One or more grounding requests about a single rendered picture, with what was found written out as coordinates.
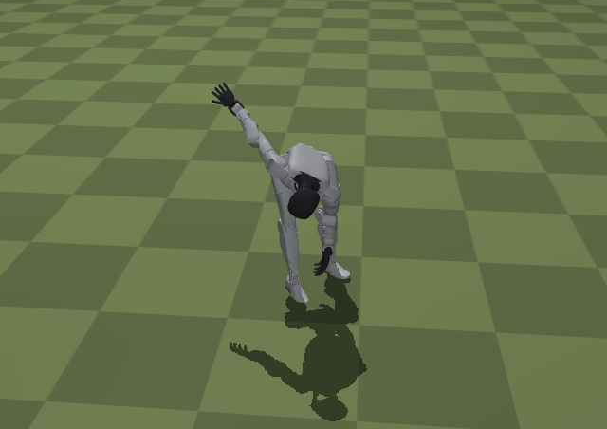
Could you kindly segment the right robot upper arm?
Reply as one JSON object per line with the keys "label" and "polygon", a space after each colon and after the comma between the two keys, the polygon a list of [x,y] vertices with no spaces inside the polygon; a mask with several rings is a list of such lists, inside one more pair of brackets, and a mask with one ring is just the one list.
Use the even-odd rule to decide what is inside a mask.
{"label": "right robot upper arm", "polygon": [[288,173],[287,161],[277,155],[262,132],[258,131],[258,133],[259,139],[255,142],[248,142],[249,145],[253,148],[259,148],[259,154],[266,165],[267,172],[272,176],[283,180]]}

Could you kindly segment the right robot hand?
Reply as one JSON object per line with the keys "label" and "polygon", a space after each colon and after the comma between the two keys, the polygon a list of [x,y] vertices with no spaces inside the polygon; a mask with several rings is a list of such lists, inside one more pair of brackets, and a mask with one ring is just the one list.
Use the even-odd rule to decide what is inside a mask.
{"label": "right robot hand", "polygon": [[[227,87],[227,85],[225,83],[223,83],[223,86],[227,89],[225,91],[225,89],[221,86],[221,84],[219,85],[219,88],[223,91],[221,92],[217,87],[215,87],[214,89],[218,92],[219,95],[217,95],[215,92],[212,92],[212,94],[218,98],[218,101],[212,100],[213,103],[217,103],[217,104],[223,104],[224,106],[228,106],[228,110],[234,115],[235,113],[231,110],[231,108],[236,104],[239,103],[237,100],[234,99],[234,95],[231,92],[231,90],[229,90],[229,88]],[[240,103],[239,103],[240,104]],[[242,104],[240,104],[243,108],[244,106]],[[245,108],[244,108],[245,109]]]}

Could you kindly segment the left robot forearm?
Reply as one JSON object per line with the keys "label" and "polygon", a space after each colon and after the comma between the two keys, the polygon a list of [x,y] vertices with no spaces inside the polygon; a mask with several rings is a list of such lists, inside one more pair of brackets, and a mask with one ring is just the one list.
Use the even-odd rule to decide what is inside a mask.
{"label": "left robot forearm", "polygon": [[332,251],[334,250],[333,243],[335,242],[337,224],[338,224],[338,217],[336,215],[335,222],[334,222],[334,228],[325,227],[325,226],[322,227],[322,229],[323,229],[323,233],[322,233],[322,250],[323,250],[323,252],[326,247],[331,247]]}

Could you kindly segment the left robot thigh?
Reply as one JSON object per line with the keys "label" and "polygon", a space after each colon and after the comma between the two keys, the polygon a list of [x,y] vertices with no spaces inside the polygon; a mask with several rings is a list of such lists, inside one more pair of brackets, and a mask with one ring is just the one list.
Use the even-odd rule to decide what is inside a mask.
{"label": "left robot thigh", "polygon": [[[324,157],[324,159],[326,160],[326,162],[328,164],[330,183],[334,187],[336,187],[337,189],[340,190],[340,184],[338,182],[338,174],[337,174],[337,168],[336,168],[335,161],[333,160],[332,156],[329,153],[323,152],[323,151],[318,151],[318,152],[322,153],[322,156]],[[322,224],[322,213],[325,213],[323,203],[322,203],[322,206],[317,208],[317,210],[314,212],[314,216],[317,219],[319,224]]]}

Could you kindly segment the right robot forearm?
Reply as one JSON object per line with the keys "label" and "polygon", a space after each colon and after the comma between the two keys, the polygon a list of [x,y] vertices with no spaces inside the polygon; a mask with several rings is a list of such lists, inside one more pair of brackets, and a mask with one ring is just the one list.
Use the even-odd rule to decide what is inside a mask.
{"label": "right robot forearm", "polygon": [[249,112],[239,103],[236,103],[231,110],[235,113],[237,119],[243,126],[248,142],[255,142],[259,139],[258,124],[250,116]]}

